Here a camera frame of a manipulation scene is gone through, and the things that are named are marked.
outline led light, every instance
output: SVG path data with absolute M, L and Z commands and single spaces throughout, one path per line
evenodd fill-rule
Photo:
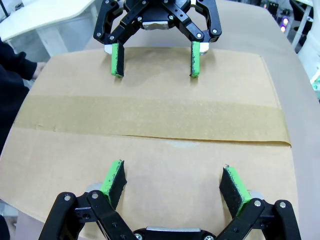
M 283 19 L 283 24 L 287 26 L 288 23 L 289 23 L 288 18 L 284 18 L 284 19 Z

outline brown packing tape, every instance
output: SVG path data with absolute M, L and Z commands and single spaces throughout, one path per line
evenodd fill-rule
M 90 135 L 290 144 L 281 109 L 231 102 L 28 95 L 14 126 Z

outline bolt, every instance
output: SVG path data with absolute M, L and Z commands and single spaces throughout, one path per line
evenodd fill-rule
M 93 198 L 93 199 L 97 199 L 98 197 L 99 197 L 98 193 L 92 194 L 92 198 Z
M 256 207 L 260 207 L 260 206 L 261 206 L 261 202 L 258 201 L 258 200 L 256 200 L 256 201 L 254 201 L 254 205 L 255 205 Z
M 204 238 L 204 240 L 214 240 L 214 237 L 213 237 L 213 236 L 206 236 L 206 237 Z
M 284 209 L 286 207 L 286 204 L 282 201 L 280 202 L 280 207 Z
M 69 195 L 66 195 L 65 197 L 64 197 L 64 200 L 66 200 L 66 201 L 69 201 L 71 199 L 71 196 L 69 196 Z
M 141 234 L 139 234 L 139 233 L 136 233 L 136 234 L 135 234 L 135 237 L 136 237 L 138 240 L 142 240 L 142 239 L 143 239 L 142 236 L 141 236 Z

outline black cable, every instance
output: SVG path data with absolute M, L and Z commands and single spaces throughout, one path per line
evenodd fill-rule
M 2 0 L 0 0 L 0 5 L 1 5 L 3 11 L 4 11 L 5 16 L 9 17 L 9 14 L 8 14 L 8 12 L 7 12 L 6 8 L 5 8 L 4 3 L 2 2 Z

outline white table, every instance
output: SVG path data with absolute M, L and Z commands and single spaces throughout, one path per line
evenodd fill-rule
M 296 32 L 296 34 L 294 36 L 294 39 L 292 41 L 293 49 L 296 48 L 296 46 L 297 46 L 297 44 L 299 42 L 299 39 L 300 39 L 300 37 L 302 35 L 302 31 L 305 28 L 305 25 L 306 25 L 306 22 L 307 22 L 307 18 L 308 18 L 309 14 L 310 14 L 311 8 L 314 6 L 313 5 L 313 0 L 296 0 L 296 1 L 300 2 L 300 3 L 303 3 L 303 4 L 306 4 L 306 8 L 305 8 L 305 11 L 304 11 L 300 26 L 298 28 L 298 31 Z
M 98 12 L 94 0 L 38 0 L 0 23 L 2 41 L 8 41 L 26 32 L 36 30 L 50 56 L 67 53 L 68 49 L 55 26 L 46 27 L 79 16 L 91 5 L 95 23 Z

